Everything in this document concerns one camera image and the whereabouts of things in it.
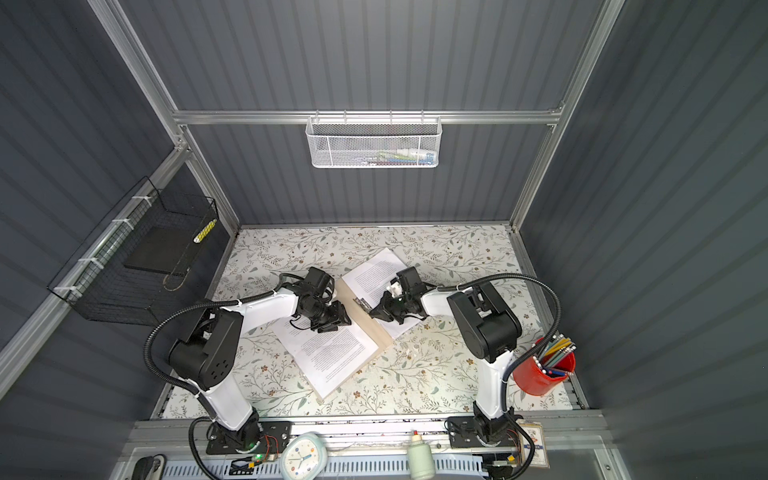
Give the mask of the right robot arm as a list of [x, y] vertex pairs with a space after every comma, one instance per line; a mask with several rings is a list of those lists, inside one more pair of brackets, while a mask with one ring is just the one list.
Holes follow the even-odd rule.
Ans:
[[560, 299], [550, 286], [521, 273], [498, 273], [455, 286], [436, 286], [424, 282], [414, 267], [408, 267], [396, 274], [369, 311], [377, 320], [400, 324], [408, 318], [437, 316], [455, 321], [465, 346], [478, 360], [478, 380], [473, 415], [445, 421], [454, 448], [473, 443], [496, 446], [523, 433], [508, 404], [508, 383], [517, 368], [543, 351], [544, 342], [515, 355], [522, 324], [493, 285], [501, 280], [530, 282], [550, 296], [554, 314], [545, 338], [553, 339], [562, 318]]

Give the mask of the floral table mat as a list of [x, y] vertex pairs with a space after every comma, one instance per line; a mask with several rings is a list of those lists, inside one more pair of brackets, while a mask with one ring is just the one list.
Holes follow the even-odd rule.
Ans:
[[[245, 229], [224, 255], [213, 296], [252, 295], [310, 266], [341, 276], [384, 249], [438, 285], [519, 269], [502, 225]], [[418, 322], [323, 398], [268, 326], [242, 340], [234, 375], [264, 417], [461, 413], [477, 390], [476, 359], [446, 317]]]

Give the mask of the black stapler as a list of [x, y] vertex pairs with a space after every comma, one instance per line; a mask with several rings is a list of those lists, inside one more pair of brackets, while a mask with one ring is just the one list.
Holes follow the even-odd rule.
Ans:
[[164, 474], [167, 458], [163, 454], [145, 456], [134, 465], [131, 480], [161, 480]]

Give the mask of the red pen cup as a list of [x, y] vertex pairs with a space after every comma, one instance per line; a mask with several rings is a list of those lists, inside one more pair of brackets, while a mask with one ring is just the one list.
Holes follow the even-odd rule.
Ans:
[[524, 393], [544, 396], [574, 374], [576, 345], [563, 334], [556, 334], [551, 340], [539, 339], [535, 346], [542, 346], [542, 351], [525, 360], [512, 377]]

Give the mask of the yellow marker in basket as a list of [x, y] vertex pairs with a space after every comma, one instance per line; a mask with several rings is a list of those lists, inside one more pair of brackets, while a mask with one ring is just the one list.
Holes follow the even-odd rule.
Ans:
[[195, 244], [201, 244], [210, 232], [216, 227], [218, 223], [217, 219], [210, 220], [201, 230], [194, 236], [193, 242]]

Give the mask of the printed paper sheet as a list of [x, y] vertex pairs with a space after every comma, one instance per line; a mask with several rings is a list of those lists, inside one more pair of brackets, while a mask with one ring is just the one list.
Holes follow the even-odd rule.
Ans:
[[375, 307], [396, 273], [405, 268], [400, 258], [385, 248], [343, 275], [337, 284], [338, 299], [345, 306], [352, 322], [382, 348], [392, 345], [400, 336], [418, 325], [420, 320], [407, 319], [404, 324], [377, 320], [364, 312], [353, 298], [365, 299], [372, 308]]
[[321, 399], [379, 353], [379, 345], [356, 323], [325, 333], [305, 329], [306, 318], [298, 324], [301, 329], [289, 319], [280, 319], [272, 324], [272, 331]]

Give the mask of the beige paper folder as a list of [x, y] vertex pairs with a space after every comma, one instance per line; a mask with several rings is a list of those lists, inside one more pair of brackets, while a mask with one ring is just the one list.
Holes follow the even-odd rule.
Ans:
[[385, 248], [343, 275], [337, 283], [337, 297], [351, 323], [335, 332], [311, 331], [305, 319], [300, 319], [296, 327], [287, 319], [273, 323], [272, 331], [319, 398], [326, 398], [420, 323], [416, 316], [403, 322], [387, 322], [369, 315], [373, 305], [388, 292], [396, 273], [405, 268], [406, 264]]

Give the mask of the metal folder clip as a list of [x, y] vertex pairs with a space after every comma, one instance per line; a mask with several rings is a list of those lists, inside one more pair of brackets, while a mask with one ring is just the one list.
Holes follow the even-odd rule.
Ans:
[[367, 303], [365, 299], [354, 297], [353, 300], [364, 312], [370, 313], [372, 307]]

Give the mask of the white alarm clock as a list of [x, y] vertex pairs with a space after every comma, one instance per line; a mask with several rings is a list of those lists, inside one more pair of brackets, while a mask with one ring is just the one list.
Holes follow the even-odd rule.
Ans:
[[291, 440], [280, 454], [280, 473], [285, 480], [313, 480], [325, 470], [328, 460], [323, 439], [305, 433]]

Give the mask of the white glue bottle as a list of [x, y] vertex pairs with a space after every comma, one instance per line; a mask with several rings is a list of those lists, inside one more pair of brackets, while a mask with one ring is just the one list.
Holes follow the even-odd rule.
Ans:
[[407, 449], [409, 475], [412, 480], [430, 480], [436, 475], [431, 447], [414, 430]]

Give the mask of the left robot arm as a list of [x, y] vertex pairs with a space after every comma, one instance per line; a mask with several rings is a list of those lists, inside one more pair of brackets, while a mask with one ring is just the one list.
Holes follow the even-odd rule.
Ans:
[[[351, 324], [345, 307], [335, 298], [334, 278], [316, 267], [303, 276], [283, 273], [277, 285], [264, 293], [182, 308], [150, 332], [143, 360], [153, 375], [200, 403], [212, 421], [211, 442], [216, 447], [222, 445], [228, 453], [270, 454], [277, 441], [264, 432], [259, 414], [232, 370], [244, 334], [275, 320], [301, 318], [316, 333], [335, 332]], [[177, 320], [180, 331], [167, 355], [173, 370], [169, 374], [157, 365], [153, 347], [162, 331]]]

